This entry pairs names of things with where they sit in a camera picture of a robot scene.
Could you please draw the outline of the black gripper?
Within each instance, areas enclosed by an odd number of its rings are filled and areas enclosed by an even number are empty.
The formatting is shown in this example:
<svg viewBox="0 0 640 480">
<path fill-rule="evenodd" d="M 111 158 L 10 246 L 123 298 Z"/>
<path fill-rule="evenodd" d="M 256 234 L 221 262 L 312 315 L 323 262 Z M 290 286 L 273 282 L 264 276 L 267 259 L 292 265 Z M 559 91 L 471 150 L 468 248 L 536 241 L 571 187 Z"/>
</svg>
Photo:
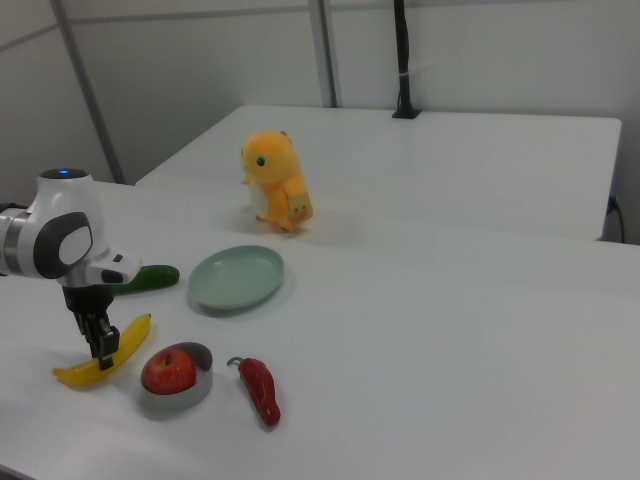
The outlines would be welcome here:
<svg viewBox="0 0 640 480">
<path fill-rule="evenodd" d="M 114 300 L 110 285 L 91 285 L 80 288 L 62 287 L 65 304 L 73 313 L 80 333 L 89 345 L 91 355 L 97 356 L 99 368 L 114 366 L 113 355 L 118 352 L 120 332 L 109 323 L 107 310 Z"/>
</svg>

